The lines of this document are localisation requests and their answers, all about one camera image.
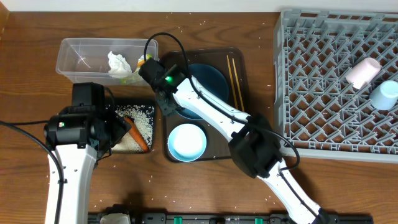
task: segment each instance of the wooden chopstick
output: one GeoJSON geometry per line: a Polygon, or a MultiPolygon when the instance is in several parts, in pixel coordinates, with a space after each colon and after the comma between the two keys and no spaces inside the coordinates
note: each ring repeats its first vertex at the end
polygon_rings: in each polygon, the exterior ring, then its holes
{"type": "Polygon", "coordinates": [[[234,80],[233,80],[233,77],[232,77],[231,65],[229,64],[229,57],[228,57],[228,55],[226,56],[226,61],[228,62],[229,78],[231,79],[232,93],[233,93],[233,95],[234,95],[235,108],[237,109],[237,108],[238,108],[238,102],[236,101],[234,80]]]}
{"type": "Polygon", "coordinates": [[[234,58],[232,58],[232,64],[234,65],[235,78],[236,78],[236,85],[238,86],[239,98],[241,99],[242,112],[244,112],[244,106],[243,106],[243,98],[242,98],[242,93],[241,93],[241,87],[239,86],[238,73],[236,73],[236,67],[235,67],[235,60],[234,60],[234,58]]]}

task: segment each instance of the tray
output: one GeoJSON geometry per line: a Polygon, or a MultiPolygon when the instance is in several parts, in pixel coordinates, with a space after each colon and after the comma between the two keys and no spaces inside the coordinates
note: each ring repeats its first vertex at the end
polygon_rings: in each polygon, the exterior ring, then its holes
{"type": "MultiPolygon", "coordinates": [[[[233,70],[232,58],[234,58],[236,73],[238,74],[239,86],[241,89],[243,106],[245,111],[248,111],[249,104],[249,90],[248,81],[246,80],[246,71],[244,68],[244,61],[242,53],[236,48],[227,49],[204,49],[204,50],[189,50],[186,52],[189,59],[189,64],[191,63],[202,63],[205,65],[210,65],[219,70],[229,85],[229,97],[228,104],[235,107],[234,97],[231,85],[231,79],[229,77],[228,64],[226,56],[228,55],[231,69],[233,70]]],[[[160,62],[165,65],[166,68],[171,68],[171,66],[177,64],[178,66],[185,68],[183,61],[183,56],[181,52],[170,52],[160,59],[160,62]]],[[[236,84],[236,79],[233,73],[233,82],[236,92],[236,97],[238,101],[238,109],[242,110],[239,103],[238,88],[236,84]]],[[[203,155],[196,161],[208,161],[214,159],[230,159],[231,154],[229,153],[229,147],[227,140],[212,126],[210,126],[206,121],[194,121],[180,116],[175,113],[172,116],[167,116],[163,118],[163,140],[164,140],[164,154],[166,158],[172,162],[181,162],[176,160],[170,153],[167,147],[167,138],[171,131],[180,124],[191,123],[199,126],[204,130],[207,136],[207,147],[203,155]]]]}
{"type": "MultiPolygon", "coordinates": [[[[379,111],[369,94],[398,80],[398,15],[283,11],[274,29],[274,128],[303,157],[398,162],[398,105],[379,111]],[[345,80],[366,57],[382,65],[360,90],[345,80]]],[[[293,155],[291,148],[283,148],[293,155]]]]}
{"type": "MultiPolygon", "coordinates": [[[[153,145],[153,140],[155,137],[155,116],[156,116],[156,110],[155,110],[155,101],[152,99],[134,99],[134,98],[115,98],[115,105],[116,105],[116,110],[118,108],[130,106],[135,108],[136,110],[145,113],[146,117],[149,119],[149,126],[152,128],[152,136],[150,139],[145,139],[146,143],[148,144],[149,147],[149,152],[152,149],[153,145]]],[[[124,154],[134,154],[134,153],[142,153],[138,151],[133,151],[132,149],[115,149],[113,148],[112,150],[113,153],[124,153],[124,154]]]]}

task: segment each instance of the transparent container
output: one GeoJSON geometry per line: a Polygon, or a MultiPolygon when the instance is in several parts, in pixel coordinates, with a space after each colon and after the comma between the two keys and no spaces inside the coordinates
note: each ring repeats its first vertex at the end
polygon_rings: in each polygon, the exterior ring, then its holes
{"type": "MultiPolygon", "coordinates": [[[[126,82],[126,74],[109,74],[108,54],[121,54],[134,72],[144,55],[146,39],[66,38],[58,53],[56,71],[73,83],[94,82],[102,85],[148,85],[144,80],[126,82]]],[[[147,54],[155,60],[159,45],[151,40],[147,54]]]]}

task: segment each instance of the wooden table surface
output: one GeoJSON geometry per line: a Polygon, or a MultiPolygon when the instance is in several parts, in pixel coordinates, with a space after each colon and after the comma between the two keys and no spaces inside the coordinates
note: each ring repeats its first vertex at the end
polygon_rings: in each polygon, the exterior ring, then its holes
{"type": "MultiPolygon", "coordinates": [[[[10,122],[49,119],[70,105],[72,83],[55,72],[62,39],[145,39],[161,31],[176,35],[186,49],[240,49],[246,63],[251,109],[272,119],[275,87],[272,42],[278,16],[278,13],[13,12],[0,46],[0,119],[10,122]]],[[[156,40],[160,56],[179,50],[168,37],[156,40]]],[[[149,87],[112,86],[111,89],[116,96],[152,98],[154,95],[149,87]]],[[[24,129],[44,140],[42,125],[24,129]]],[[[91,180],[90,212],[124,203],[139,210],[165,208],[182,213],[285,213],[268,186],[247,177],[231,160],[169,162],[162,152],[161,131],[158,122],[151,153],[115,154],[100,162],[91,180]]],[[[49,188],[46,153],[4,127],[0,128],[0,141],[0,223],[43,223],[49,188]]],[[[304,191],[329,212],[366,214],[372,215],[375,223],[396,223],[397,170],[395,164],[302,159],[292,173],[304,191]]]]}

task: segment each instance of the orange carrot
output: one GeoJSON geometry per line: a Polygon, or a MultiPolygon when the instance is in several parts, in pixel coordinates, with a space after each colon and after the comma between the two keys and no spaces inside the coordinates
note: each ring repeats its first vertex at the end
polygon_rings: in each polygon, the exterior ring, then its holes
{"type": "Polygon", "coordinates": [[[124,119],[131,125],[131,129],[129,131],[131,137],[138,143],[138,145],[142,148],[142,150],[144,150],[144,152],[147,152],[149,148],[145,140],[142,138],[140,132],[138,131],[137,126],[129,118],[124,119]]]}

